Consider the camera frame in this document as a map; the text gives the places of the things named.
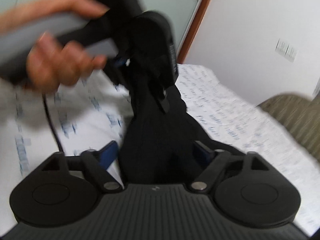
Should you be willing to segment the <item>person's left hand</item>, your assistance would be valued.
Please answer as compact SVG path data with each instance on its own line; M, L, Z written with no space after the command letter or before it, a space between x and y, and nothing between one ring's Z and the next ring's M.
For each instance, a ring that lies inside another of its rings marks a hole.
M1 34L31 21L59 12L73 12L84 18L99 18L108 7L96 0L33 0L1 13ZM75 41L62 46L50 33L43 33L27 57L29 82L24 86L41 94L54 93L60 85L73 86L103 69L105 55L91 56Z

